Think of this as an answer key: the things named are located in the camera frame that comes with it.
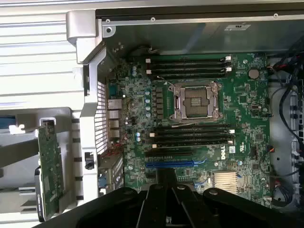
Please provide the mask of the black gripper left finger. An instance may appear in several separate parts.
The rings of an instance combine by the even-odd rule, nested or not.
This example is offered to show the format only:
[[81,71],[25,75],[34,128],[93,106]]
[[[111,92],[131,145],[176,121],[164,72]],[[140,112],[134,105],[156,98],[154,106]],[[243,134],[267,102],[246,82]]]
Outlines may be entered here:
[[167,169],[156,170],[156,183],[137,192],[122,187],[38,225],[40,228],[164,228]]

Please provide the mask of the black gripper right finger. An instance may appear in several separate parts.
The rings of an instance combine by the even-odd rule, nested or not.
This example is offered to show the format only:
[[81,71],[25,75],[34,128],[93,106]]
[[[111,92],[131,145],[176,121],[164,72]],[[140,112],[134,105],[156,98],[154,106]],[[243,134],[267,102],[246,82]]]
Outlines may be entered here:
[[303,221],[218,188],[199,194],[166,170],[170,228],[302,228]]

